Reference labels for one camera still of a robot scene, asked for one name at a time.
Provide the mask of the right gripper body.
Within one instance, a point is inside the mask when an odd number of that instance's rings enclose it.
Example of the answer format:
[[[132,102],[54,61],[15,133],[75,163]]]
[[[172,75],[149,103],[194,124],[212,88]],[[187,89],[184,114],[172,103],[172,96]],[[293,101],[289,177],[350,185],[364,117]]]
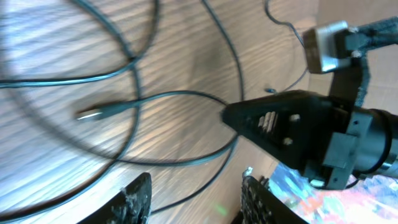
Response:
[[[321,130],[311,139],[315,157],[306,162],[300,174],[318,190],[352,187],[349,178],[353,175],[355,183],[359,180],[356,165],[372,122],[372,111],[333,103]]]

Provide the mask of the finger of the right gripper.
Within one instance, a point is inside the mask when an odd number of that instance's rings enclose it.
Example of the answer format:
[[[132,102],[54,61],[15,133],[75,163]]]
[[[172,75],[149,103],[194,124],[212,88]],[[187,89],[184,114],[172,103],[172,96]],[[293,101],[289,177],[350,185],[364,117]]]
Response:
[[[293,90],[228,104],[221,120],[295,170],[322,170],[332,133],[346,124],[348,102]]]

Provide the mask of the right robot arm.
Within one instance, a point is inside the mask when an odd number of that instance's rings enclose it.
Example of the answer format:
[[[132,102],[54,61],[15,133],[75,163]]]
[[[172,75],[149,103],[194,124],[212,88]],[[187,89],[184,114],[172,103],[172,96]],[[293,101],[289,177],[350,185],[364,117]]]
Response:
[[[349,178],[397,177],[397,116],[295,90],[228,104],[224,124],[322,190]]]

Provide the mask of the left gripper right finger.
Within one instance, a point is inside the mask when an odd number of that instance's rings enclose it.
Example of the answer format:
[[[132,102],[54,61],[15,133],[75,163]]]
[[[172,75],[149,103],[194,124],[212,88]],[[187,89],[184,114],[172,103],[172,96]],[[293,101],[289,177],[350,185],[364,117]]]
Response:
[[[269,179],[243,177],[240,210],[231,224],[307,224],[269,189]]]

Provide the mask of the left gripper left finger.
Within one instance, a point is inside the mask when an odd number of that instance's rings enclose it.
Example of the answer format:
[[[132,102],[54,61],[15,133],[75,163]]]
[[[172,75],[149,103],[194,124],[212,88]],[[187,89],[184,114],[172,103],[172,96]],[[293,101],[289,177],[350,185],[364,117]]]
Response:
[[[151,175],[143,172],[78,224],[147,224],[151,213],[151,198]]]

